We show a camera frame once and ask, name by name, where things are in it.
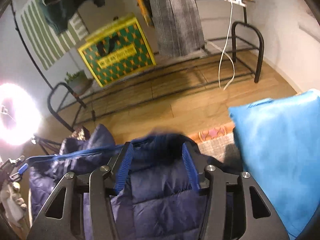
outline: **glowing light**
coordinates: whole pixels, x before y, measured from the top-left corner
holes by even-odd
[[[12,145],[20,145],[33,137],[37,131],[41,116],[32,98],[19,86],[3,84],[0,86],[0,105],[5,99],[11,99],[14,109],[15,127],[8,129],[0,118],[0,138]]]

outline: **blue pillow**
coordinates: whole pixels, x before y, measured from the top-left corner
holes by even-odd
[[[320,91],[267,98],[229,113],[244,168],[295,239],[320,203]]]

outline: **potted plant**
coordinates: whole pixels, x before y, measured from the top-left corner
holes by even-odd
[[[64,80],[77,95],[82,95],[88,89],[90,83],[84,70],[78,71],[75,74],[67,72],[67,77]]]

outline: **yellow bag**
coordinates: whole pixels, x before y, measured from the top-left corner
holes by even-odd
[[[85,40],[78,51],[101,87],[156,64],[133,14],[100,28]]]

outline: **wooden floor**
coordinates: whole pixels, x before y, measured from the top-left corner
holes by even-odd
[[[257,62],[255,55],[250,52],[243,52],[239,53],[238,56],[255,69]],[[103,95],[103,93],[119,89],[122,86],[128,86],[130,82],[136,83],[140,81],[140,79],[148,79],[151,75],[159,76],[167,71],[184,68],[187,65],[197,66],[192,70],[171,74],[155,79],[152,82],[149,81],[136,87],[123,90],[121,93],[104,97],[97,100],[93,108],[96,114],[99,115],[112,109],[157,97],[190,85],[216,80],[218,78],[218,64],[210,64],[210,62],[217,59],[219,59],[219,57],[180,63],[170,70],[153,72],[148,76],[114,86],[108,91],[103,91],[95,95],[95,98]],[[237,74],[247,72],[248,70],[240,63],[236,64]],[[233,68],[231,62],[223,62],[220,78],[228,77],[232,74]],[[264,62],[258,84],[253,82],[252,76],[247,76],[234,80],[226,90],[219,89],[219,85],[214,84],[186,91],[106,116],[98,119],[96,123],[85,123],[84,126],[92,132],[98,123],[102,123],[110,130],[118,144],[147,135],[154,129],[171,130],[188,135],[229,122],[228,107],[230,106],[239,106],[268,97],[288,97],[295,93],[295,90]],[[60,115],[67,122],[71,123],[77,109],[77,105],[70,106],[61,111]],[[90,111],[91,107],[89,106],[89,110],[82,112],[80,118],[84,120],[90,116]],[[70,135],[70,132],[51,116],[43,120],[38,134],[43,138],[62,142],[65,137]],[[43,155],[43,152],[38,145],[28,143],[24,148],[23,154],[29,157]],[[26,175],[22,181],[22,195],[24,197],[27,196],[27,185],[28,175]]]

